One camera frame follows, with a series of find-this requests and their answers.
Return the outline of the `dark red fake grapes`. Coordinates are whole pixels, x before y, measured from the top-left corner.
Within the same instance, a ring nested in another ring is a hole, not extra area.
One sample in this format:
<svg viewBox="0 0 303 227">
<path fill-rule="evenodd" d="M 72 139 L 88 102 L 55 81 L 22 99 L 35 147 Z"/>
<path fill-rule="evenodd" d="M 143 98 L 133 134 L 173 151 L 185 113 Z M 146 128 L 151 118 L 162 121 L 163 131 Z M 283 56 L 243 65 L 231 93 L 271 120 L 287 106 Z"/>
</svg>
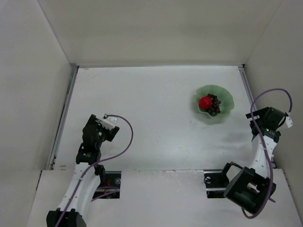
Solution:
<svg viewBox="0 0 303 227">
<path fill-rule="evenodd" d="M 221 100 L 218 99 L 218 96 L 213 95 L 213 94 L 208 94 L 207 97 L 210 98 L 212 101 L 212 105 L 207 109 L 207 112 L 211 116 L 216 116 L 216 115 L 220 114 L 221 113 L 221 110 L 220 110 Z"/>
</svg>

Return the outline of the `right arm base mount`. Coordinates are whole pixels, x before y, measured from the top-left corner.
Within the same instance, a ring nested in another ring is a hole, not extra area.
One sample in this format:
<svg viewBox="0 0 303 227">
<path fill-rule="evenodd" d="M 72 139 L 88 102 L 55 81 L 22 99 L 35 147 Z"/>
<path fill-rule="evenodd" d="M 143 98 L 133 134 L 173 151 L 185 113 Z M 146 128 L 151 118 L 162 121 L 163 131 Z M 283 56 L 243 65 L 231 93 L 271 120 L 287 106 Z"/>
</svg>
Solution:
<svg viewBox="0 0 303 227">
<path fill-rule="evenodd" d="M 208 199 L 224 199 L 224 192 L 227 185 L 233 179 L 231 173 L 222 173 L 222 170 L 204 171 L 204 184 Z"/>
</svg>

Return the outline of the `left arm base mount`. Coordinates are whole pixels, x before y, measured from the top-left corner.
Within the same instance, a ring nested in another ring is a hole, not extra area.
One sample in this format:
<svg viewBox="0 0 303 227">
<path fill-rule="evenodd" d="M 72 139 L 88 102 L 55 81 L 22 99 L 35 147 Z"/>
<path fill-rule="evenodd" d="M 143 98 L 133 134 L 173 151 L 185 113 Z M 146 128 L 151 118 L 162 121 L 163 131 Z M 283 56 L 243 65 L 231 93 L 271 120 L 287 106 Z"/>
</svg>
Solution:
<svg viewBox="0 0 303 227">
<path fill-rule="evenodd" d="M 106 171 L 105 177 L 101 180 L 93 195 L 93 199 L 119 199 L 121 176 L 121 171 Z"/>
</svg>

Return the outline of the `red fake apple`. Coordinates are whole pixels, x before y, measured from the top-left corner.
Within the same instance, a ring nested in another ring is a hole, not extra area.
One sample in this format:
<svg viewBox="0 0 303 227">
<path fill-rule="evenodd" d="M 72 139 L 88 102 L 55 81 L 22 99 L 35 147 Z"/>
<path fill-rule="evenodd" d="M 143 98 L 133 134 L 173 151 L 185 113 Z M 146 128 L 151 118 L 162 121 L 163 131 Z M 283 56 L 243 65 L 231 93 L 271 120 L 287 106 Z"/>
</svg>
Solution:
<svg viewBox="0 0 303 227">
<path fill-rule="evenodd" d="M 203 110 L 207 110 L 213 105 L 211 98 L 208 96 L 204 96 L 204 97 L 200 98 L 198 104 L 199 104 L 199 107 Z"/>
</svg>

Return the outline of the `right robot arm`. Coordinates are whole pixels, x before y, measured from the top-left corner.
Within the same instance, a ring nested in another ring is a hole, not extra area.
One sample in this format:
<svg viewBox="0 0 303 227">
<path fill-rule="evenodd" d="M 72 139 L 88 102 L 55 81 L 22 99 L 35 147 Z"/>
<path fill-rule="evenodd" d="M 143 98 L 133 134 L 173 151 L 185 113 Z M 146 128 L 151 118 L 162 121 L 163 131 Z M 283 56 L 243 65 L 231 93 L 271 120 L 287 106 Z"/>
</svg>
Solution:
<svg viewBox="0 0 303 227">
<path fill-rule="evenodd" d="M 246 114 L 250 121 L 252 132 L 252 151 L 254 157 L 248 167 L 241 167 L 234 162 L 227 163 L 223 173 L 226 174 L 232 165 L 241 170 L 230 180 L 223 196 L 241 207 L 242 210 L 255 216 L 264 208 L 267 202 L 267 192 L 272 195 L 276 184 L 270 185 L 273 178 L 273 168 L 269 167 L 274 148 L 281 133 L 278 128 L 284 123 L 290 123 L 287 113 L 273 107 L 266 107 Z"/>
</svg>

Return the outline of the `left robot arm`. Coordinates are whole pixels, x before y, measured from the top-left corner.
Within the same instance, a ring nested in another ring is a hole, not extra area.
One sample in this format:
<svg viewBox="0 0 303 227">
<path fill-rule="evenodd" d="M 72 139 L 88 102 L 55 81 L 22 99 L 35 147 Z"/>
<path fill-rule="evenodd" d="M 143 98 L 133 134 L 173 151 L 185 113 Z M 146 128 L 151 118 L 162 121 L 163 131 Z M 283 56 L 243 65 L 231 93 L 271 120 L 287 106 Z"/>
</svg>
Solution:
<svg viewBox="0 0 303 227">
<path fill-rule="evenodd" d="M 98 162 L 103 142 L 111 142 L 119 131 L 117 118 L 105 115 L 98 119 L 91 115 L 82 130 L 82 143 L 69 187 L 56 210 L 48 212 L 48 227 L 85 227 L 86 214 L 93 195 L 105 180 L 106 171 Z"/>
</svg>

